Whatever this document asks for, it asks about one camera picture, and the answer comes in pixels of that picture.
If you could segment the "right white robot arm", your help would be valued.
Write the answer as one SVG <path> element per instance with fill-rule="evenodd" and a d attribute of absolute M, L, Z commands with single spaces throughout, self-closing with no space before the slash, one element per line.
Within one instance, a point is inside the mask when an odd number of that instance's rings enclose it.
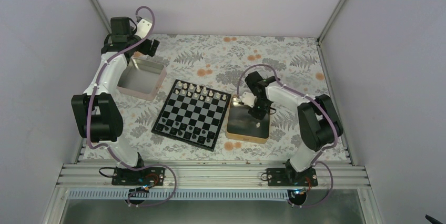
<path fill-rule="evenodd" d="M 252 72 L 245 78 L 249 91 L 241 101 L 249 106 L 248 113 L 255 119 L 263 119 L 271 112 L 271 105 L 278 103 L 298 117 L 300 136 L 304 143 L 285 162 L 285 179 L 292 186 L 309 177 L 309 169 L 316 163 L 321 152 L 336 145 L 343 134 L 343 126 L 328 95 L 310 96 L 282 84 L 276 76 L 262 78 Z"/>

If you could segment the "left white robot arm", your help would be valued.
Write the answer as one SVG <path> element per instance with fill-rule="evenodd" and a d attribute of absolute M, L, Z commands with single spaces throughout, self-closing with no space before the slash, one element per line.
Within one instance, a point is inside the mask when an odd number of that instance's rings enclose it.
<path fill-rule="evenodd" d="M 146 179 L 146 169 L 138 163 L 141 157 L 128 142 L 121 140 L 124 122 L 114 101 L 118 82 L 138 50 L 148 51 L 148 36 L 155 21 L 137 17 L 113 17 L 111 33 L 104 39 L 100 64 L 92 82 L 82 94 L 74 95 L 71 106 L 77 129 L 90 149 L 105 148 L 119 168 L 127 168 L 125 177 L 134 185 Z"/>

